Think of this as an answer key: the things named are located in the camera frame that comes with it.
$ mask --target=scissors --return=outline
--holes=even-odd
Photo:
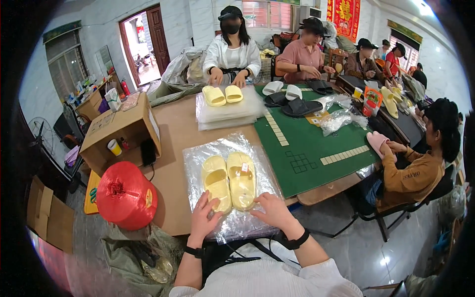
[[[93,188],[89,192],[89,196],[91,196],[91,203],[95,203],[95,194],[97,193],[97,188]]]

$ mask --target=mustard yellow sweatshirt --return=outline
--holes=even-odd
[[[445,173],[444,162],[430,155],[420,154],[408,147],[406,156],[411,164],[398,170],[392,155],[384,156],[384,193],[376,200],[378,212],[404,203],[424,200]]]

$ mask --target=red spool of twine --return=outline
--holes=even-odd
[[[96,199],[104,220],[130,231],[147,226],[157,210],[155,187],[128,161],[106,170],[97,187]]]

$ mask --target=pink slipper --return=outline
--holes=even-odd
[[[383,144],[383,142],[388,141],[389,138],[387,138],[383,134],[379,134],[378,131],[374,131],[373,134],[371,134],[371,132],[368,132],[366,134],[366,138],[368,139],[368,142],[370,143],[373,150],[375,150],[378,156],[381,159],[383,159],[384,156],[380,152],[381,144]],[[395,154],[393,154],[393,156],[394,156],[394,163],[395,163],[398,160],[398,158],[396,157]]]

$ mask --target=window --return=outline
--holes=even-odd
[[[45,44],[53,84],[61,99],[75,92],[78,81],[87,76],[78,31],[68,32]]]
[[[392,50],[393,47],[396,46],[396,42],[401,43],[406,48],[406,57],[408,59],[407,60],[404,59],[404,58],[399,59],[399,65],[400,65],[401,69],[409,71],[409,68],[411,66],[416,66],[417,65],[417,61],[419,59],[419,51],[417,51],[415,48],[412,48],[411,46],[407,45],[405,42],[403,42],[400,39],[397,39],[394,36],[391,36],[389,42],[391,44],[391,47],[389,48],[389,50]]]
[[[291,4],[275,1],[243,0],[242,8],[248,28],[291,29]]]

